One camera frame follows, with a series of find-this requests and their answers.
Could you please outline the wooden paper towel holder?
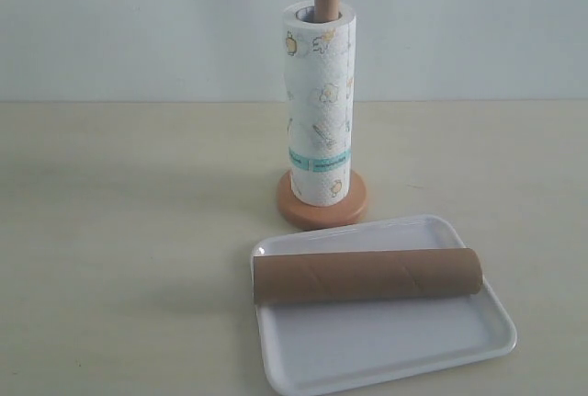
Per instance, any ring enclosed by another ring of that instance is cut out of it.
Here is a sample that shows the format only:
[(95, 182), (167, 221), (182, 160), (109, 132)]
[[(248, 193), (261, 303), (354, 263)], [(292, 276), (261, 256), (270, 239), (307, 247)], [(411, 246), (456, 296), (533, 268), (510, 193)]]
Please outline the wooden paper towel holder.
[[(339, 18), (341, 0), (312, 0), (314, 21), (326, 23)], [(365, 213), (368, 192), (362, 177), (352, 169), (347, 196), (329, 207), (315, 207), (295, 197), (290, 184), (290, 162), (288, 171), (277, 186), (277, 206), (281, 215), (297, 228), (310, 231), (354, 224)]]

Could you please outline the white printed paper towel roll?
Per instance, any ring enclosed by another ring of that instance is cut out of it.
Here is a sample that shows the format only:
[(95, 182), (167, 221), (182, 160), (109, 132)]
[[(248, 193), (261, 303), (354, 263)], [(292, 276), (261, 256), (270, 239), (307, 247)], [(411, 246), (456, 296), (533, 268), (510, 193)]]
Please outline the white printed paper towel roll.
[(296, 198), (329, 207), (348, 194), (356, 62), (356, 12), (314, 21), (314, 3), (283, 13), (290, 184)]

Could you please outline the brown cardboard tube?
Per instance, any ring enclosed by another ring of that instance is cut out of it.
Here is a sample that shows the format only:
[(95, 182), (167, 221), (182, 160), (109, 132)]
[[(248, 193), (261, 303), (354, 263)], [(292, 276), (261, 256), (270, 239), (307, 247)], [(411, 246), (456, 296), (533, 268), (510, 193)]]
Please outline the brown cardboard tube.
[(483, 274), (469, 248), (259, 255), (257, 305), (475, 295)]

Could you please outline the white rectangular tray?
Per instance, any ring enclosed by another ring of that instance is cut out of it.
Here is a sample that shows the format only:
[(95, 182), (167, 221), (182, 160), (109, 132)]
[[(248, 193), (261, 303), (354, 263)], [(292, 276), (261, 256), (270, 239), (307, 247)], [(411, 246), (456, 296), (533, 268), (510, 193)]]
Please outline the white rectangular tray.
[[(250, 257), (463, 246), (422, 214), (266, 238)], [(515, 325), (488, 282), (473, 296), (255, 308), (266, 378), (281, 395), (323, 395), (509, 354)]]

